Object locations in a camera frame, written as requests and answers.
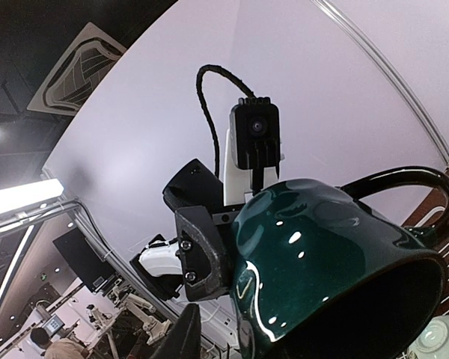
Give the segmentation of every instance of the beige shirt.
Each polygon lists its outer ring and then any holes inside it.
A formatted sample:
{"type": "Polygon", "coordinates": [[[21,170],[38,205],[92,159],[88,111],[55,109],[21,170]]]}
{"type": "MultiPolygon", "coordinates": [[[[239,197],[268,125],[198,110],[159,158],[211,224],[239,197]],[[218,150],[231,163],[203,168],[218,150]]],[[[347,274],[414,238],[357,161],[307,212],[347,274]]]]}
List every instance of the beige shirt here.
{"type": "Polygon", "coordinates": [[[83,359],[83,347],[69,339],[54,342],[45,352],[45,359],[83,359]]]}

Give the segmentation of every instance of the mug opening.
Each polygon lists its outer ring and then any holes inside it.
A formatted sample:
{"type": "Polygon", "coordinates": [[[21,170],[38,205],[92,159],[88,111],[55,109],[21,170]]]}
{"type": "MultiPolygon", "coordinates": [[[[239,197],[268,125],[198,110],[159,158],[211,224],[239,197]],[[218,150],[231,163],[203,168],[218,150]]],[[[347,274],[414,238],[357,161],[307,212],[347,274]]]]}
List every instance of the mug opening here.
{"type": "Polygon", "coordinates": [[[387,269],[330,301],[291,331],[265,359],[392,359],[422,332],[445,283],[428,257],[387,269]]]}

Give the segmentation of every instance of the green mug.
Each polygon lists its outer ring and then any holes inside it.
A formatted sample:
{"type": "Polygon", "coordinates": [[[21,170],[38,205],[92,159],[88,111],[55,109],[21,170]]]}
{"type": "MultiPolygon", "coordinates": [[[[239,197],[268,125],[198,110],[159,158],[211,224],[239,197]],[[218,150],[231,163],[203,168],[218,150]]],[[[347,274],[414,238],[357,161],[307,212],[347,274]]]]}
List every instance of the green mug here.
{"type": "Polygon", "coordinates": [[[449,237],[449,177],[396,168],[341,188],[280,182],[232,224],[230,295],[244,359],[395,358],[439,305],[447,266],[432,246],[449,237]],[[359,199],[402,185],[447,197],[428,227],[392,224],[359,199]]]}

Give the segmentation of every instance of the dark hair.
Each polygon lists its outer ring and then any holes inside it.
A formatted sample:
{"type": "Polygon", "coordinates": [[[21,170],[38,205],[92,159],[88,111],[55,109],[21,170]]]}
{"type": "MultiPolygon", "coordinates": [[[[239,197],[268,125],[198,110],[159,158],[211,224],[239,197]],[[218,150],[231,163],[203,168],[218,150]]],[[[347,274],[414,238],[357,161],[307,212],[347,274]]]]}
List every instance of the dark hair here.
{"type": "Polygon", "coordinates": [[[43,328],[34,328],[31,330],[30,339],[38,346],[44,346],[50,341],[50,336],[43,328]]]}

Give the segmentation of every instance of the black camera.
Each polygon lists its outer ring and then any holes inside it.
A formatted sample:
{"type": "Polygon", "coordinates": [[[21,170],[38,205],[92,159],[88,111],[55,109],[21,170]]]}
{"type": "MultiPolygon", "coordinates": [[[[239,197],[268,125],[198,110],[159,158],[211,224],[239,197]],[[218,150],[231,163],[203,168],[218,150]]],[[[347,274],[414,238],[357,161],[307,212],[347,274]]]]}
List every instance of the black camera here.
{"type": "Polygon", "coordinates": [[[230,114],[231,153],[242,170],[277,167],[281,159],[279,112],[269,97],[239,99],[230,114]]]}

